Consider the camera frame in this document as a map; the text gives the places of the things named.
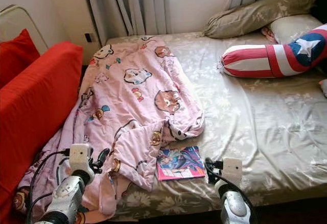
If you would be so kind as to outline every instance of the cartoon print blanket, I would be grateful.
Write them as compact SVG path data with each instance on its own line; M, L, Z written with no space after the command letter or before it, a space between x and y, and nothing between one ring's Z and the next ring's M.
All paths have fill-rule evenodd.
M111 218L129 184L151 191L156 157L171 141L203 131L203 112L177 58L158 37L137 43L107 45L95 53L86 70L79 101L61 131L44 147L18 187L17 209L24 209L28 186L40 161L72 143L89 143L93 157L110 148L103 173L86 187L78 220ZM69 174L67 158L57 156L42 169L33 199L51 192ZM39 217L51 198L35 207Z

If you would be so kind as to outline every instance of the beige bedsheet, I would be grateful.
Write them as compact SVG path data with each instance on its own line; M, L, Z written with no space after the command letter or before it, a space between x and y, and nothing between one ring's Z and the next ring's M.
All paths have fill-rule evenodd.
M199 33L163 35L194 84L205 111L205 131L170 147L197 145L201 157L243 162L241 188L256 206L327 196L327 99L313 69L281 79L240 79L217 70L230 46L269 44L259 33L225 40ZM109 40L136 41L137 37ZM132 185L114 220L220 208L205 179L158 182L147 192Z

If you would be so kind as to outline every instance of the magazine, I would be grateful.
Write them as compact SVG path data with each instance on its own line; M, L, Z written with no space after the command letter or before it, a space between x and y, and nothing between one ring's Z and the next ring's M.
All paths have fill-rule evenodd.
M160 150L157 169L159 181L199 178L205 175L197 146Z

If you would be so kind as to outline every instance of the striped pillow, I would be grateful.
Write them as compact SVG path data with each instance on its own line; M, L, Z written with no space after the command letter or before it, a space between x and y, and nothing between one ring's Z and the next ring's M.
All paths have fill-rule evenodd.
M235 45L222 56L225 73L246 78L292 76L327 58L327 24L290 44Z

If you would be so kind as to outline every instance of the red cushion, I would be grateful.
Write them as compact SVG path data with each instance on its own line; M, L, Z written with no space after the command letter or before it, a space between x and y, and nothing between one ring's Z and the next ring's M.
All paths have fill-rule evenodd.
M77 101L82 47L57 44L0 89L0 221L35 154Z
M245 78L284 77L302 73L327 58L327 24L290 44L236 45L222 56L224 72Z
M40 57L27 29L0 43L0 89Z

